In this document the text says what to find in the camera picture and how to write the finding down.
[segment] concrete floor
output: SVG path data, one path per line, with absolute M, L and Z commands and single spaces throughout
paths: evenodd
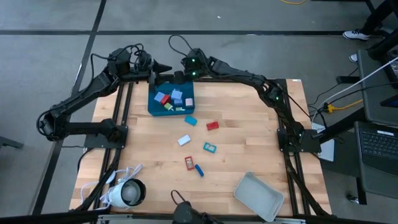
M 3 0 L 0 29 L 91 30 L 99 5 L 99 0 Z M 369 9 L 363 2 L 307 1 L 292 6 L 278 0 L 108 0 L 99 30 L 348 30 L 359 28 L 368 15 Z M 387 23 L 397 24 L 393 17 Z M 107 55 L 118 47 L 141 42 L 158 62 L 179 70 L 181 57 L 169 49 L 167 38 L 167 35 L 97 36 L 92 52 Z M 231 66 L 269 78 L 302 79 L 308 103 L 335 85 L 335 77 L 356 68 L 348 61 L 348 55 L 378 41 L 363 43 L 337 36 L 188 35 L 186 38 L 192 46 Z M 0 136 L 25 144 L 23 150 L 8 147 L 0 150 L 1 217 L 25 215 L 29 211 L 51 146 L 37 133 L 35 120 L 42 111 L 69 96 L 87 41 L 86 35 L 0 35 L 3 96 Z M 174 45 L 186 50 L 177 39 Z M 99 72 L 105 65 L 104 61 L 96 60 L 95 70 Z M 82 86 L 87 84 L 90 72 L 88 67 Z M 336 106 L 360 97 L 352 95 Z M 89 121 L 94 106 L 95 102 L 84 107 L 72 120 Z M 333 124 L 359 106 L 327 115 L 326 121 Z M 82 144 L 81 136 L 69 137 L 64 142 L 64 145 Z M 62 150 L 44 213 L 68 210 L 80 155 L 81 149 Z M 367 194 L 367 206 L 354 205 L 345 199 L 345 193 L 355 192 L 353 178 L 327 170 L 324 177 L 333 214 L 397 223 L 398 200 Z

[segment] wooden table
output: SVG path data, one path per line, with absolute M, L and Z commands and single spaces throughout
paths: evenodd
M 307 110 L 301 81 L 287 80 L 287 86 L 289 95 Z M 152 117 L 147 111 L 147 97 L 147 83 L 134 85 L 127 144 L 119 163 L 119 169 L 144 165 L 136 178 L 145 183 L 147 194 L 133 212 L 173 213 L 175 204 L 170 191 L 175 189 L 198 211 L 213 215 L 254 215 L 233 196 L 239 180 L 251 170 L 284 194 L 278 216 L 292 215 L 284 159 L 277 143 L 277 116 L 252 87 L 240 83 L 195 83 L 196 108 L 192 116 L 198 120 L 196 126 L 184 122 L 184 116 Z M 116 93 L 99 98 L 93 121 L 111 118 L 115 99 Z M 293 102 L 290 104 L 294 118 L 309 128 L 308 117 Z M 218 121 L 220 128 L 207 131 L 206 123 L 212 121 Z M 181 147 L 177 140 L 185 134 L 192 140 Z M 217 146 L 215 154 L 203 150 L 205 142 Z M 103 155 L 104 149 L 94 149 L 82 160 L 70 208 L 81 204 L 81 187 L 98 180 Z M 204 177 L 196 170 L 187 170 L 184 162 L 187 156 L 200 165 Z M 330 213 L 319 160 L 307 153 L 301 153 L 301 160 L 307 188 Z M 93 187 L 87 187 L 84 195 Z M 299 188 L 295 189 L 299 211 L 303 213 Z M 126 210 L 112 208 L 112 212 L 126 213 Z

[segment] person's foot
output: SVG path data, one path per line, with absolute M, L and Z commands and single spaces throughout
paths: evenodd
M 358 62 L 358 56 L 356 54 L 350 55 L 349 57 L 350 62 L 357 63 Z
M 370 35 L 363 34 L 359 29 L 356 29 L 344 32 L 343 37 L 349 40 L 367 41 L 369 40 Z

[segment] red block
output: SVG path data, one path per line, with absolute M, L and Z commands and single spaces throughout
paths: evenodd
M 212 122 L 212 123 L 208 123 L 208 124 L 206 124 L 206 126 L 207 126 L 207 130 L 210 131 L 212 129 L 218 128 L 218 122 L 215 121 L 215 122 Z
M 185 158 L 185 165 L 187 165 L 188 170 L 192 170 L 195 168 L 195 166 L 193 165 L 192 156 L 188 156 Z
M 164 95 L 162 100 L 160 101 L 162 105 L 165 105 L 166 103 L 170 103 L 170 95 Z

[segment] blue tray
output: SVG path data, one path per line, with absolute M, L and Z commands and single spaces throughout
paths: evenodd
M 163 105 L 161 105 L 158 101 L 154 100 L 158 91 L 171 95 L 172 91 L 176 89 L 182 92 L 182 105 L 175 106 L 173 100 L 171 100 L 170 104 L 173 105 L 174 111 L 167 111 Z M 185 99 L 192 98 L 193 99 L 193 106 L 192 107 L 185 107 Z M 185 111 L 176 111 L 176 107 L 181 107 L 185 109 Z M 171 83 L 163 83 L 156 88 L 155 92 L 149 91 L 148 94 L 148 112 L 152 116 L 168 116 L 168 115 L 181 115 L 181 114 L 192 114 L 195 110 L 195 96 L 193 94 L 193 82 L 187 82 L 182 85 L 176 85 Z

